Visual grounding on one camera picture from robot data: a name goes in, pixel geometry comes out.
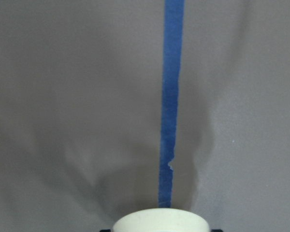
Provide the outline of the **blue tape line left vertical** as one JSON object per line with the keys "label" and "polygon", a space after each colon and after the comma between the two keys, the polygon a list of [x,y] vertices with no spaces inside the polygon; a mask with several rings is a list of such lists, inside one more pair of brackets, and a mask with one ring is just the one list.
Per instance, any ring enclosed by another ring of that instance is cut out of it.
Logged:
{"label": "blue tape line left vertical", "polygon": [[184,0],[166,0],[164,2],[158,186],[159,208],[170,208],[172,204],[174,172],[171,163],[175,157],[184,8]]}

